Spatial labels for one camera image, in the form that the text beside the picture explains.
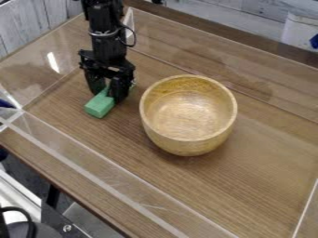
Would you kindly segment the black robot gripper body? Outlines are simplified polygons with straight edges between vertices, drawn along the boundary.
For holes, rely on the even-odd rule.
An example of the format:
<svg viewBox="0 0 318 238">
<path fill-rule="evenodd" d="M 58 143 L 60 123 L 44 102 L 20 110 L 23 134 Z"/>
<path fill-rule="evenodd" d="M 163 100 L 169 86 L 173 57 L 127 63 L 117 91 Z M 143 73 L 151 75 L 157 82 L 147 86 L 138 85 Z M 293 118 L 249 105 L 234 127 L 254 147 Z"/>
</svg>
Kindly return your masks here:
<svg viewBox="0 0 318 238">
<path fill-rule="evenodd" d="M 125 32 L 90 32 L 92 49 L 79 51 L 79 67 L 87 79 L 127 77 L 134 79 L 135 66 L 127 60 L 127 51 L 135 43 L 127 42 Z"/>
</svg>

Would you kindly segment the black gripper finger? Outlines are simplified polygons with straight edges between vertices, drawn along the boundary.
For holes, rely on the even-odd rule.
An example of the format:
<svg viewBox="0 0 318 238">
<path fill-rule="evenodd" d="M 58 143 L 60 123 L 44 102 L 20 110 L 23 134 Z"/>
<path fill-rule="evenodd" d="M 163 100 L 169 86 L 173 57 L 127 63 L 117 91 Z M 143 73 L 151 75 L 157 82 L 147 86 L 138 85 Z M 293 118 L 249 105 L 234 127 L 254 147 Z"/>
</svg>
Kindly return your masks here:
<svg viewBox="0 0 318 238">
<path fill-rule="evenodd" d="M 115 76 L 111 79 L 111 88 L 109 95 L 115 100 L 115 103 L 121 103 L 130 95 L 134 79 L 129 75 Z"/>
<path fill-rule="evenodd" d="M 90 90 L 96 95 L 106 87 L 105 72 L 102 70 L 86 70 L 84 77 Z"/>
</svg>

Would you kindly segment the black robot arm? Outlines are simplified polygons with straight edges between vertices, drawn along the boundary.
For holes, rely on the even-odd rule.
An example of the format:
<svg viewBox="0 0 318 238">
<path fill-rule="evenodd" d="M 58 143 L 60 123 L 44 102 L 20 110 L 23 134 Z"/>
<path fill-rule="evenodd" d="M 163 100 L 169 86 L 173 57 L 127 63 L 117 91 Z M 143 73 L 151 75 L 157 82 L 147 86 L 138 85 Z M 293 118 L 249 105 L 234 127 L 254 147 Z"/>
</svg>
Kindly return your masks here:
<svg viewBox="0 0 318 238">
<path fill-rule="evenodd" d="M 90 22 L 92 49 L 79 51 L 79 67 L 87 85 L 96 95 L 106 86 L 107 96 L 121 103 L 130 95 L 135 66 L 127 60 L 127 33 L 134 29 L 122 22 L 122 0 L 80 0 L 84 18 Z"/>
</svg>

